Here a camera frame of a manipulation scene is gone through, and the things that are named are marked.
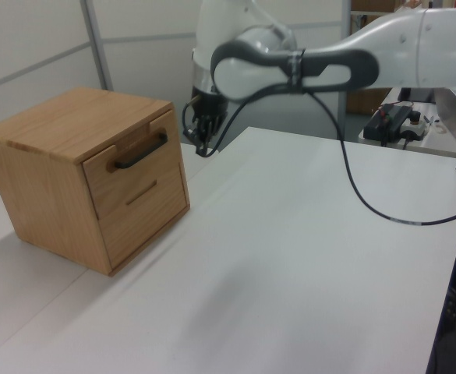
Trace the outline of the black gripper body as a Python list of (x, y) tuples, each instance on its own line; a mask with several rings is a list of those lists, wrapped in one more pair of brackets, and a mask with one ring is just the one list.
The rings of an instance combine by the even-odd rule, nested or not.
[(203, 117), (221, 117), (225, 116), (228, 111), (228, 100), (219, 93), (198, 93), (200, 99), (196, 102), (196, 116)]

